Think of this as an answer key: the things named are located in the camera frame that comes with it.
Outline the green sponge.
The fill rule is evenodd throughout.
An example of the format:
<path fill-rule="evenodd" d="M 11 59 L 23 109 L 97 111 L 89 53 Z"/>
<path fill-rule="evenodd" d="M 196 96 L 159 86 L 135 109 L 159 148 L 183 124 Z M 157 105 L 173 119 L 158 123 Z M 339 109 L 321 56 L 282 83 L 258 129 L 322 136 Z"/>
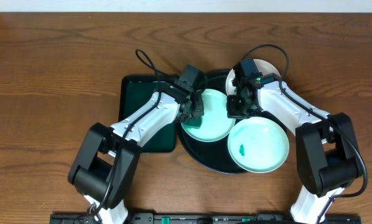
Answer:
<path fill-rule="evenodd" d="M 184 128 L 188 129 L 199 129 L 202 125 L 202 118 L 197 117 L 194 119 L 187 120 L 186 122 L 183 122 L 182 125 Z"/>

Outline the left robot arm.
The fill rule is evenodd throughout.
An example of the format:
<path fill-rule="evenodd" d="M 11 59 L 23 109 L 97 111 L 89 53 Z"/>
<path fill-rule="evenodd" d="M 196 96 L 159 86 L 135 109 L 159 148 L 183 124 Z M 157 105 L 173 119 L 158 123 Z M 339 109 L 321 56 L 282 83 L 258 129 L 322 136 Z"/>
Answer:
<path fill-rule="evenodd" d="M 191 120 L 200 124 L 201 90 L 160 83 L 148 102 L 126 119 L 87 132 L 70 168 L 68 181 L 90 203 L 85 223 L 124 223 L 124 198 L 131 188 L 142 147 L 164 126 Z"/>

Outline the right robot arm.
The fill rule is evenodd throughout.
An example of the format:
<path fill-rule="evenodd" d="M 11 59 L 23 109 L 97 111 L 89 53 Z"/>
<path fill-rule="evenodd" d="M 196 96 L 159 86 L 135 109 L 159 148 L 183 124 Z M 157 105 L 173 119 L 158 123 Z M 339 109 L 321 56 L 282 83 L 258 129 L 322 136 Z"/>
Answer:
<path fill-rule="evenodd" d="M 231 118 L 250 120 L 268 112 L 292 131 L 296 142 L 297 172 L 303 188 L 291 207 L 294 221 L 320 223 L 336 198 L 359 177 L 361 195 L 368 185 L 368 172 L 358 149 L 355 131 L 345 113 L 332 115 L 305 101 L 289 89 L 281 76 L 237 75 L 226 78 L 227 111 Z"/>

